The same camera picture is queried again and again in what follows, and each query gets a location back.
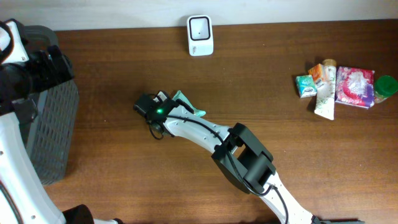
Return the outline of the white cream tube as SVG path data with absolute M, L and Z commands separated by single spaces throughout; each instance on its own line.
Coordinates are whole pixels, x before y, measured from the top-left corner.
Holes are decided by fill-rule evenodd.
M 323 69 L 326 83 L 317 90 L 317 100 L 314 113 L 329 120 L 334 120 L 336 91 L 336 61 L 325 59 Z

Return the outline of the grey plastic mesh basket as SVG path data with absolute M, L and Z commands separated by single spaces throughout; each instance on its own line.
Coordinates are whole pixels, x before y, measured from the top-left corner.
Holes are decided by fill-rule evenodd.
M 56 33 L 44 26 L 27 26 L 25 34 L 27 96 L 33 104 L 23 124 L 23 139 L 41 183 L 51 185 L 66 173 L 80 97 L 72 63 L 60 50 Z

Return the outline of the green lid seasoning jar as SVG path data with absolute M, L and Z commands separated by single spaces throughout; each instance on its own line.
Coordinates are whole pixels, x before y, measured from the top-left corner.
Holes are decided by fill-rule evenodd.
M 384 75 L 374 83 L 374 102 L 382 103 L 397 92 L 397 80 L 394 77 Z

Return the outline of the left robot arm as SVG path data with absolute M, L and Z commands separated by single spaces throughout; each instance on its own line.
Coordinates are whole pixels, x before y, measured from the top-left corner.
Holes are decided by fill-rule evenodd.
M 96 223 L 60 210 L 45 186 L 65 176 L 80 96 L 55 32 L 1 22 L 1 222 Z

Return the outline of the orange Kleenex tissue pack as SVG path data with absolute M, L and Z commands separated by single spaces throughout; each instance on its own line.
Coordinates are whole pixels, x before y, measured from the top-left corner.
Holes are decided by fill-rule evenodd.
M 316 88 L 320 88 L 326 83 L 325 71 L 322 64 L 317 64 L 308 70 L 308 74 L 312 76 Z

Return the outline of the teal Kleenex tissue pack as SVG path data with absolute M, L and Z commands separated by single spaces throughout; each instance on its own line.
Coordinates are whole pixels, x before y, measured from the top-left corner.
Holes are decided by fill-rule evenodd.
M 311 75 L 302 75 L 295 78 L 300 98 L 312 97 L 317 94 L 317 88 Z

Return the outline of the teal wet wipes packet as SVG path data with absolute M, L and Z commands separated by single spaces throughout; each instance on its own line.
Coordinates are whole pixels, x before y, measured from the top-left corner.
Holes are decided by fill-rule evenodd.
M 195 116 L 197 116 L 197 117 L 203 117 L 204 115 L 206 115 L 206 111 L 199 110 L 199 109 L 195 108 L 195 107 L 191 104 L 191 102 L 189 101 L 189 99 L 182 93 L 181 90 L 178 90 L 178 91 L 176 92 L 176 94 L 173 96 L 172 99 L 173 99 L 174 101 L 180 100 L 180 101 L 184 102 L 184 103 L 190 108 L 190 111 L 191 111 Z

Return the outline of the red purple pad packet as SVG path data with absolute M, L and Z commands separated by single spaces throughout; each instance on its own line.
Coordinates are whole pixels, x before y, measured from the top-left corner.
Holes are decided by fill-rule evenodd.
M 336 74 L 335 102 L 369 109 L 374 106 L 374 70 L 340 66 Z

